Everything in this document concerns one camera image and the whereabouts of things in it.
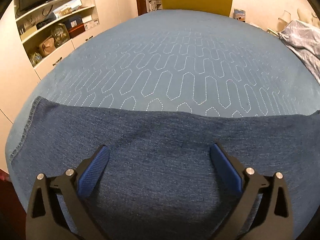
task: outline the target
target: framed picture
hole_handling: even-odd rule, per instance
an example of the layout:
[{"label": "framed picture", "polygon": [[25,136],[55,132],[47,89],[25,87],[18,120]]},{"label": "framed picture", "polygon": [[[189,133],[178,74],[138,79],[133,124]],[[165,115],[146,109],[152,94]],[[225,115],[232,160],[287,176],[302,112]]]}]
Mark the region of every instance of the framed picture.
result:
[{"label": "framed picture", "polygon": [[235,9],[234,18],[236,20],[245,22],[245,11],[244,10]]}]

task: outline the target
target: lampshade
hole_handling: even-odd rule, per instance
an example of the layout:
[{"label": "lampshade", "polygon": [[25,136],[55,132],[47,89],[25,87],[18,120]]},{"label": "lampshade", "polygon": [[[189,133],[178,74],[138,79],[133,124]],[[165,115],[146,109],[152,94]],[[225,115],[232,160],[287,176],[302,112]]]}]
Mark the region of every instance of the lampshade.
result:
[{"label": "lampshade", "polygon": [[291,22],[291,14],[287,11],[284,11],[283,14],[278,18],[278,20],[282,23],[288,24]]}]

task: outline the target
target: drawer handle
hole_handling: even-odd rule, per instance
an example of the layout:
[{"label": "drawer handle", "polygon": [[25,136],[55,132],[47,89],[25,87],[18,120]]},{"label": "drawer handle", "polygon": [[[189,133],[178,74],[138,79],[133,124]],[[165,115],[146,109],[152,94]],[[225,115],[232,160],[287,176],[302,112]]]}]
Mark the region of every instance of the drawer handle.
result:
[{"label": "drawer handle", "polygon": [[90,40],[91,38],[93,38],[93,36],[91,36],[91,37],[89,37],[89,38],[85,39],[85,41],[88,41],[88,40]]},{"label": "drawer handle", "polygon": [[60,60],[62,60],[62,57],[60,57],[60,58],[56,61],[56,63],[53,63],[53,64],[52,64],[52,66],[57,65],[57,64],[59,63],[59,61],[60,61]]}]

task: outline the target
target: crumpled silver fabric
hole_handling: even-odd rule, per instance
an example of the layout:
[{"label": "crumpled silver fabric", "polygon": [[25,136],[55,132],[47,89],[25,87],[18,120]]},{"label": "crumpled silver fabric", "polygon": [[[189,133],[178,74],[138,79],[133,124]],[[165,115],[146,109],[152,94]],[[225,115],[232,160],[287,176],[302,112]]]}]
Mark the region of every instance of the crumpled silver fabric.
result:
[{"label": "crumpled silver fabric", "polygon": [[279,33],[279,39],[300,58],[320,84],[320,29],[293,20]]}]

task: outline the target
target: red box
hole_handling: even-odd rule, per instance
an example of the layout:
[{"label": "red box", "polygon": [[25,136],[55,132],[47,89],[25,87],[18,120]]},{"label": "red box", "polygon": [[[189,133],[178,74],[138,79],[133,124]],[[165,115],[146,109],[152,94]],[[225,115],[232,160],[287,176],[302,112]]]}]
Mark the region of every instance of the red box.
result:
[{"label": "red box", "polygon": [[77,26],[74,26],[73,28],[68,30],[68,33],[69,33],[71,39],[78,36],[79,34],[81,34],[83,32],[85,32],[85,28],[84,28],[83,23],[81,23]]}]

